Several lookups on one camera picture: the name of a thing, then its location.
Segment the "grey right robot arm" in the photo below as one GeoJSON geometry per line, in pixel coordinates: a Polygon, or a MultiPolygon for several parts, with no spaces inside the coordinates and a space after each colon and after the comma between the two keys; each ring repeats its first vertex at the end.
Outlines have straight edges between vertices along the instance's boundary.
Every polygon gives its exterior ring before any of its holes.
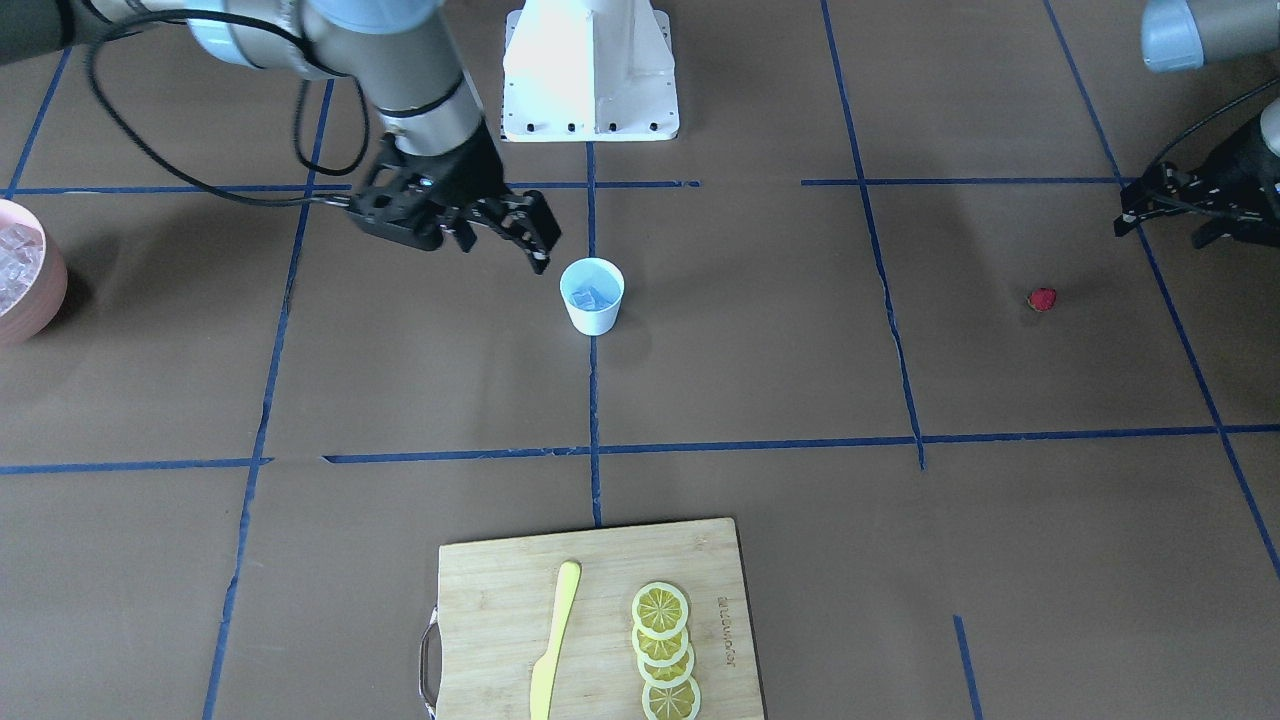
{"type": "Polygon", "coordinates": [[[541,274],[561,228],[538,191],[515,192],[483,105],[436,1],[5,1],[3,63],[83,45],[100,106],[165,172],[110,104],[99,81],[106,44],[150,27],[184,26],[210,55],[241,67],[288,69],[305,81],[348,78],[365,115],[384,126],[378,155],[349,193],[316,202],[346,210],[365,233],[422,251],[447,240],[463,251],[485,228],[541,274]]]}

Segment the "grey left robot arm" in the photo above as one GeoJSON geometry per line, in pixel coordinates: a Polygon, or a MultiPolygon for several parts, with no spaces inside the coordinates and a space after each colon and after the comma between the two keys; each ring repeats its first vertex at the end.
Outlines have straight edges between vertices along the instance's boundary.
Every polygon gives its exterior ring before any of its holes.
{"type": "MultiPolygon", "coordinates": [[[[1277,51],[1275,1],[1147,1],[1140,18],[1140,54],[1153,73],[1193,70],[1277,51]]],[[[1210,122],[1262,92],[1271,78],[1226,101],[1180,131],[1120,190],[1114,234],[1178,215],[1204,218],[1190,237],[1196,249],[1221,238],[1277,247],[1277,102],[1217,143],[1203,161],[1183,170],[1169,160],[1179,145],[1210,122]]]]}

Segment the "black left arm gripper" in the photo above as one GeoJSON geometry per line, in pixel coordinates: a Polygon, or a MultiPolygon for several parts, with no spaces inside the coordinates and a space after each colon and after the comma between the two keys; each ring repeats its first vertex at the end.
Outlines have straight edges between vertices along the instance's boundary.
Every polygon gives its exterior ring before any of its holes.
{"type": "Polygon", "coordinates": [[[1277,120],[1257,115],[1233,132],[1204,159],[1204,174],[1180,170],[1170,161],[1148,167],[1120,190],[1120,214],[1114,219],[1114,236],[1121,238],[1144,223],[1157,219],[1196,215],[1233,217],[1221,199],[1210,196],[1212,184],[1243,206],[1257,211],[1268,224],[1277,225],[1277,120]]]}

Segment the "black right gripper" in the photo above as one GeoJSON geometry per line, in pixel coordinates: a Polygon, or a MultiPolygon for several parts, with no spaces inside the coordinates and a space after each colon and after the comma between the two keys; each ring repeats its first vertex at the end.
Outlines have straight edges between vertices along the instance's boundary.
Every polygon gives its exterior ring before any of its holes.
{"type": "Polygon", "coordinates": [[[399,151],[399,223],[454,225],[454,241],[470,252],[475,225],[520,249],[541,275],[563,232],[540,191],[509,193],[504,167],[485,126],[440,152],[399,151]]]}

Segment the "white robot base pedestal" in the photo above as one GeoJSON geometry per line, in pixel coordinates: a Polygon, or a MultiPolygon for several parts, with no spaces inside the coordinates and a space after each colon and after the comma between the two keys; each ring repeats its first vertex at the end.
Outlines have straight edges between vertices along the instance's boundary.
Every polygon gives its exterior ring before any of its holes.
{"type": "Polygon", "coordinates": [[[671,19],[649,1],[526,1],[506,17],[502,65],[507,142],[678,137],[671,19]]]}

